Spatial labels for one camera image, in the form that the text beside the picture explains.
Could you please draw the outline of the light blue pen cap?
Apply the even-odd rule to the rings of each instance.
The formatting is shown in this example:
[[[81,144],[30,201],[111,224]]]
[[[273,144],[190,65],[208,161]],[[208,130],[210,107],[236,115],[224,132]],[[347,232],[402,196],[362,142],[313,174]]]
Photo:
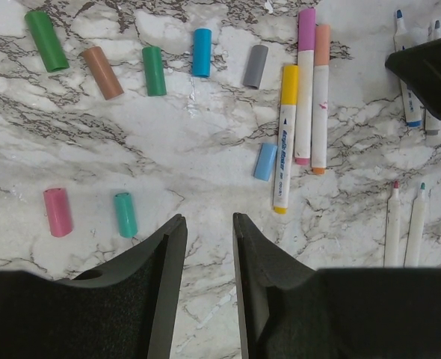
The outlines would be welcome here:
[[[194,31],[192,75],[201,78],[210,76],[212,31],[198,28]]]

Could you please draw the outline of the dark green pen cap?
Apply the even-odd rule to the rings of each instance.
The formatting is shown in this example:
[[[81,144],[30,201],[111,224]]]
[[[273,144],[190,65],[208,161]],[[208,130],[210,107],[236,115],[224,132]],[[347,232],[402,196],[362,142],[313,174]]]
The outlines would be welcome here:
[[[161,49],[147,46],[142,49],[144,74],[147,94],[149,96],[165,96],[167,94]]]

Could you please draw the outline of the brown pen cap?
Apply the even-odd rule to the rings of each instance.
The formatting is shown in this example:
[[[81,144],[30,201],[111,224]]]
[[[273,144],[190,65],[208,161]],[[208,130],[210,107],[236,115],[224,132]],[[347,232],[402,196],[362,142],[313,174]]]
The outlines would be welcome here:
[[[124,93],[101,47],[94,46],[86,49],[82,52],[81,56],[106,100],[113,99]]]

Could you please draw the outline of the pink cap marker pen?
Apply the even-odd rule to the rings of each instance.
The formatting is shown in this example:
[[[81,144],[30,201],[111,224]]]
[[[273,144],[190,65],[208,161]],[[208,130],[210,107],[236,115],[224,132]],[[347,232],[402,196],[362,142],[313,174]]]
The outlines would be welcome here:
[[[398,246],[401,226],[400,214],[399,181],[395,180],[392,185],[391,196],[387,201],[384,267],[396,267],[398,265]]]

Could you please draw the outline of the yellow cap marker pen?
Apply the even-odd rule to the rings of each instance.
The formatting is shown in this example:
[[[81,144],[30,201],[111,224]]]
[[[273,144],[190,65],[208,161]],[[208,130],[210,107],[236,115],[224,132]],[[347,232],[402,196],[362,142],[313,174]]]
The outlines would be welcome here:
[[[294,129],[297,111],[299,67],[294,64],[283,68],[280,118],[277,142],[277,162],[274,181],[273,208],[286,214],[289,207],[289,189],[294,154]]]

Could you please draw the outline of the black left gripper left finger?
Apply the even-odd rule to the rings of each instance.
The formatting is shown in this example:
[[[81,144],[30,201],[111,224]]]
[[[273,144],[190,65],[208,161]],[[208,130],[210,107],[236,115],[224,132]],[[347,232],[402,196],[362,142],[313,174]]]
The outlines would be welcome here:
[[[187,237],[175,215],[73,279],[0,271],[0,358],[168,358]]]

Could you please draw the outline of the blue cap marker pen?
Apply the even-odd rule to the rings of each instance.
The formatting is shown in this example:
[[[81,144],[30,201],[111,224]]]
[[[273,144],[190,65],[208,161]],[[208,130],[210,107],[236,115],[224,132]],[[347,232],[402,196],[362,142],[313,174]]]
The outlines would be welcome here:
[[[394,35],[395,51],[400,52],[413,46],[413,38],[406,28],[403,13],[400,9],[396,11],[396,32]],[[419,100],[409,89],[407,84],[400,81],[401,94],[404,104],[406,123],[409,127],[419,127],[422,124],[422,113]]]

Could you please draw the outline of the grey pen cap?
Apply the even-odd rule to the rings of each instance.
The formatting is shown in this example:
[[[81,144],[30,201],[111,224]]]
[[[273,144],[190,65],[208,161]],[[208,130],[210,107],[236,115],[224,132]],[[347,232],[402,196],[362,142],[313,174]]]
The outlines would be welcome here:
[[[259,89],[266,59],[268,56],[268,47],[264,45],[255,45],[251,48],[247,66],[244,71],[243,86]]]

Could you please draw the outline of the teal pen cap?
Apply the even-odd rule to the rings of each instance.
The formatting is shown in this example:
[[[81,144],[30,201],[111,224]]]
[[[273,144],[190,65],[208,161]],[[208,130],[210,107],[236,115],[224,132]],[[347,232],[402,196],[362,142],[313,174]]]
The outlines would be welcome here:
[[[132,196],[128,192],[114,195],[114,207],[119,234],[123,238],[132,238],[138,233],[138,225]]]

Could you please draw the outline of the grey cap marker pen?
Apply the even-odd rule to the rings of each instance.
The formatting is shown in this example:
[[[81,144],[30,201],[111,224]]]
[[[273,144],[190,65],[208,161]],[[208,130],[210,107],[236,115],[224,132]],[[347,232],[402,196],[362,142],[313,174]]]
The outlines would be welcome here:
[[[441,38],[441,22],[436,19],[428,28],[428,41]],[[435,118],[428,110],[425,111],[425,133],[427,136],[437,136],[441,130],[441,121]]]

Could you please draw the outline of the pink pen cap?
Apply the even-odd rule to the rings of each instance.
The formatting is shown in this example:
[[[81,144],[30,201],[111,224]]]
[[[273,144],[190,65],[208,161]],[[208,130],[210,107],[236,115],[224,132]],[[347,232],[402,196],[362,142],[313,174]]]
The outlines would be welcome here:
[[[49,188],[43,192],[49,229],[54,237],[63,237],[73,230],[70,204],[65,188]]]

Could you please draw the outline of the pale blue pen cap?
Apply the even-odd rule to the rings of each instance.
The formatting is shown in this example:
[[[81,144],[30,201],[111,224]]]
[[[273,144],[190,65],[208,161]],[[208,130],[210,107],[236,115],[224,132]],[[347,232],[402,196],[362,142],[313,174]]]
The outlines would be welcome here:
[[[274,163],[277,155],[277,145],[263,143],[259,151],[257,163],[253,172],[253,176],[262,181],[268,182],[272,170],[274,169]]]

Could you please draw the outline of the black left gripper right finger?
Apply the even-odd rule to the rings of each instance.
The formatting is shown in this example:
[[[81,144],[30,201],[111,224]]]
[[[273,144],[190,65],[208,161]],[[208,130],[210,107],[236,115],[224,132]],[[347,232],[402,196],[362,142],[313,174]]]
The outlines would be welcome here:
[[[441,358],[441,269],[319,269],[233,216],[243,358]]]

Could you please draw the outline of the teal cap marker pen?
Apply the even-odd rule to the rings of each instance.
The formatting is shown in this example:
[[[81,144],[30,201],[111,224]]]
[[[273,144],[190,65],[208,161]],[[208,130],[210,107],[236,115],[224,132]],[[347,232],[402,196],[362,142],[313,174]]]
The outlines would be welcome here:
[[[421,183],[417,197],[413,201],[410,226],[407,238],[404,267],[416,267],[419,264],[420,248],[425,225],[426,185]]]

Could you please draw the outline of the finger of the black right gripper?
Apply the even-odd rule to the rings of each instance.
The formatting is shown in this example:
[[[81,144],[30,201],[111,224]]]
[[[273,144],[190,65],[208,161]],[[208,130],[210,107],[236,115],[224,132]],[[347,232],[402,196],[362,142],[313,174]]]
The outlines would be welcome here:
[[[423,106],[441,120],[441,38],[395,52],[385,67],[402,80]]]

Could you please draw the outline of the purple cap marker pen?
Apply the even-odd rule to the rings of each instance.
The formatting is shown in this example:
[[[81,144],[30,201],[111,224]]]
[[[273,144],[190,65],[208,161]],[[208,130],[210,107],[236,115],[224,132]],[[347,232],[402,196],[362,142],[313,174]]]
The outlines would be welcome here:
[[[311,158],[315,27],[315,9],[301,10],[298,14],[297,66],[299,73],[294,135],[294,159],[298,165],[308,165]]]

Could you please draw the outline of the orange cap marker pen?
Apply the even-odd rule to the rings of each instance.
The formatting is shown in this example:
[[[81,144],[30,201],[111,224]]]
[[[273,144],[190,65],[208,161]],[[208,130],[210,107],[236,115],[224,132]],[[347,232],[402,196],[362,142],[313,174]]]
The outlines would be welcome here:
[[[330,26],[317,25],[313,67],[311,167],[316,175],[327,168],[327,121],[330,69]]]

